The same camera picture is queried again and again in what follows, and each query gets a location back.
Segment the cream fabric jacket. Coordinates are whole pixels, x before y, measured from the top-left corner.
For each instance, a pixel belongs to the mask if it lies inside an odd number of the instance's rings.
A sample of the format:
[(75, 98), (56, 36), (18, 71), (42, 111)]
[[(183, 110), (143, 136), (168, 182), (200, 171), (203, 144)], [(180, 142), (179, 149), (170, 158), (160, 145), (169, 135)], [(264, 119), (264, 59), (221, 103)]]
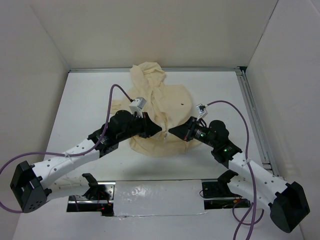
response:
[(166, 73), (156, 62), (133, 65), (130, 77), (132, 88), (127, 94), (132, 99), (143, 97), (143, 111), (162, 128), (150, 138), (131, 137), (132, 150), (155, 158), (182, 154), (200, 145), (197, 140), (186, 142), (169, 133), (170, 128), (185, 123), (192, 113), (192, 97), (184, 85), (165, 84)]

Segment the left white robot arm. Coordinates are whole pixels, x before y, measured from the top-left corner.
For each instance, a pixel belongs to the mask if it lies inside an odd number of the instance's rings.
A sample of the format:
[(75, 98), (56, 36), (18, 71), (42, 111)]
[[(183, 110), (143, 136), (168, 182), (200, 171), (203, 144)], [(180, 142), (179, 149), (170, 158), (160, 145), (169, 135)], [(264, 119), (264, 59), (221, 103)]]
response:
[(57, 193), (83, 185), (79, 178), (60, 178), (76, 168), (98, 160), (115, 151), (119, 143), (131, 137), (150, 138), (162, 128), (154, 123), (148, 113), (131, 114), (119, 110), (100, 129), (91, 133), (85, 140), (64, 153), (50, 152), (50, 158), (34, 164), (19, 163), (14, 171), (10, 188), (22, 213), (31, 213), (47, 201), (57, 198)]

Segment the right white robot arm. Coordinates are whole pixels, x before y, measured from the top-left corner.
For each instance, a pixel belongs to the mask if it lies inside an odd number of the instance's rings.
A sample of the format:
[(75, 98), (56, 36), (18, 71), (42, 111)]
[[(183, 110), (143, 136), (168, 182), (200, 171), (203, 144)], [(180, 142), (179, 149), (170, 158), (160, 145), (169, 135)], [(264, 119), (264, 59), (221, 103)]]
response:
[(190, 117), (184, 124), (169, 129), (169, 133), (186, 142), (198, 140), (210, 146), (214, 159), (227, 168), (219, 177), (220, 194), (233, 193), (255, 203), (283, 232), (291, 233), (310, 213), (303, 187), (295, 181), (288, 183), (246, 158), (229, 140), (229, 131), (222, 121), (213, 120), (204, 127), (197, 118)]

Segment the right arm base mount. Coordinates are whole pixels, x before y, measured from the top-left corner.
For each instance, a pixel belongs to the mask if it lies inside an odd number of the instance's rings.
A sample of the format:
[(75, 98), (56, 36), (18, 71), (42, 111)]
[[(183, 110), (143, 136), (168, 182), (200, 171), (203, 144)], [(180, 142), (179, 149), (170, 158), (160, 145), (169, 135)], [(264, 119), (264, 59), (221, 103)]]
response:
[(232, 209), (236, 204), (236, 208), (250, 207), (250, 201), (232, 193), (227, 186), (232, 177), (237, 175), (237, 173), (227, 170), (217, 179), (201, 181), (202, 190), (199, 195), (203, 198), (205, 210)]

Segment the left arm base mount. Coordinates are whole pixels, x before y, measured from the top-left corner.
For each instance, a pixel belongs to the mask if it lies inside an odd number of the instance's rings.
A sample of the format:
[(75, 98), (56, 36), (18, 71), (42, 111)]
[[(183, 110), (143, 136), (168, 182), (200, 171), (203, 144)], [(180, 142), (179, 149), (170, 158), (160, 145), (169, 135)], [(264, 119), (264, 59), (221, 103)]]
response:
[(92, 174), (83, 173), (88, 183), (84, 194), (68, 197), (67, 213), (97, 212), (104, 217), (114, 216), (115, 182), (97, 181)]

